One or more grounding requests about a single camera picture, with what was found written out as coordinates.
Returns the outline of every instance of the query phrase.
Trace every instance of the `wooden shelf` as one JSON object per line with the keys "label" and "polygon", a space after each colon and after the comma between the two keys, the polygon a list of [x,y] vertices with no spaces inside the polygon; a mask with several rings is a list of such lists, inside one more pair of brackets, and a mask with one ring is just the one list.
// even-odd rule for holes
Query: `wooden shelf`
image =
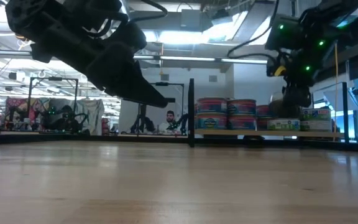
{"label": "wooden shelf", "polygon": [[319,138],[344,138],[343,133],[325,133],[312,131],[247,131],[247,130],[206,130],[196,129],[195,134],[245,135],[245,136],[298,136]]}

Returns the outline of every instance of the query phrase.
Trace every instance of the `tin can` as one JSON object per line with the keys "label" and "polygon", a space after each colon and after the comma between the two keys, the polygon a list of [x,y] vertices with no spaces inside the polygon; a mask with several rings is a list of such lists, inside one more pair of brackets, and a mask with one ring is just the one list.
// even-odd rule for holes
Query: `tin can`
{"label": "tin can", "polygon": [[259,105],[256,107],[256,115],[258,118],[271,118],[273,113],[268,105]]}
{"label": "tin can", "polygon": [[227,104],[229,115],[256,115],[256,100],[229,100]]}
{"label": "tin can", "polygon": [[225,113],[198,113],[198,129],[226,129],[227,115]]}
{"label": "tin can", "polygon": [[220,97],[201,98],[197,101],[198,113],[227,113],[227,100]]}
{"label": "tin can", "polygon": [[270,120],[273,120],[273,118],[268,118],[268,117],[257,118],[257,120],[256,120],[257,130],[258,131],[267,131]]}
{"label": "tin can", "polygon": [[231,130],[256,130],[255,116],[246,114],[231,115],[228,128]]}

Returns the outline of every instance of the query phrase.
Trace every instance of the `canned food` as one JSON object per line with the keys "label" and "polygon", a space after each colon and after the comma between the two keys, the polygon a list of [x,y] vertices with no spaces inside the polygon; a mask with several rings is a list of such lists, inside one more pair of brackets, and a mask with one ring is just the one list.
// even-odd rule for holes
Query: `canned food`
{"label": "canned food", "polygon": [[229,117],[228,128],[232,130],[256,130],[255,116],[232,115]]}
{"label": "canned food", "polygon": [[256,114],[256,100],[229,100],[227,104],[229,115]]}
{"label": "canned food", "polygon": [[266,131],[268,130],[268,126],[269,126],[269,121],[272,120],[273,118],[257,118],[256,121],[256,125],[257,125],[257,130],[258,131]]}
{"label": "canned food", "polygon": [[227,115],[224,113],[197,114],[198,129],[226,129]]}
{"label": "canned food", "polygon": [[256,107],[256,115],[258,116],[258,118],[271,118],[273,117],[273,113],[270,110],[268,105],[259,105]]}
{"label": "canned food", "polygon": [[332,132],[331,121],[301,121],[301,131]]}
{"label": "canned food", "polygon": [[305,109],[302,111],[302,121],[331,121],[330,109]]}
{"label": "canned food", "polygon": [[197,101],[198,113],[227,113],[227,100],[225,98],[209,97]]}
{"label": "canned food", "polygon": [[273,131],[299,131],[300,121],[298,119],[274,119],[268,121],[268,129]]}

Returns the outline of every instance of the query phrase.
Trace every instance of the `black robotic arm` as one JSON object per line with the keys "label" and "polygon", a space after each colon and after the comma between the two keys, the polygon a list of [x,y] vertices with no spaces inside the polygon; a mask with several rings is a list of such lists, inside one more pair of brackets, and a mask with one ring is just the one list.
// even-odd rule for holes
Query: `black robotic arm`
{"label": "black robotic arm", "polygon": [[299,19],[276,14],[279,0],[269,29],[272,29],[265,48],[278,52],[276,58],[264,54],[233,55],[233,51],[256,40],[249,40],[234,47],[227,54],[230,58],[252,56],[268,57],[267,76],[283,76],[287,85],[283,88],[284,106],[304,106],[311,104],[309,87],[338,39],[349,35],[338,28],[344,19],[358,8],[358,0],[323,0],[303,12]]}
{"label": "black robotic arm", "polygon": [[[160,5],[142,0],[163,10]],[[33,59],[49,63],[56,57],[85,74],[98,89],[125,100],[166,107],[165,98],[142,76],[134,54],[146,46],[135,21],[120,13],[120,0],[10,0],[6,5],[9,27],[33,42]],[[116,31],[112,21],[120,21]]]}

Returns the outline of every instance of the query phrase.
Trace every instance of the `white wall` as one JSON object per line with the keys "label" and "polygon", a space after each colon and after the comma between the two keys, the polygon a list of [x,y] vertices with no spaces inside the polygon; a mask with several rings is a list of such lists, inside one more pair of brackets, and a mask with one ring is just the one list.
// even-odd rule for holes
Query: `white wall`
{"label": "white wall", "polygon": [[231,65],[225,74],[226,97],[234,98],[234,65]]}
{"label": "white wall", "polygon": [[[207,96],[226,97],[226,83],[225,74],[221,73],[219,69],[203,69],[194,68],[187,70],[185,68],[164,68],[163,72],[169,74],[169,83],[182,83],[185,85],[185,100],[184,100],[184,113],[188,112],[188,85],[191,78],[195,79],[195,100]],[[160,82],[160,69],[148,68],[142,71],[145,79],[150,83]],[[210,83],[209,76],[218,76],[218,82]],[[161,92],[165,97],[175,97],[177,105],[169,104],[167,108],[154,108],[152,106],[147,107],[147,114],[154,123],[155,126],[165,121],[165,115],[168,110],[175,111],[176,117],[180,117],[181,111],[181,89],[168,87],[158,87],[157,90]],[[121,101],[121,113],[119,116],[119,131],[128,131],[134,124],[138,112],[138,104],[129,101]]]}
{"label": "white wall", "polygon": [[270,103],[270,97],[285,86],[282,77],[266,76],[266,65],[234,65],[234,97],[254,99],[257,105]]}

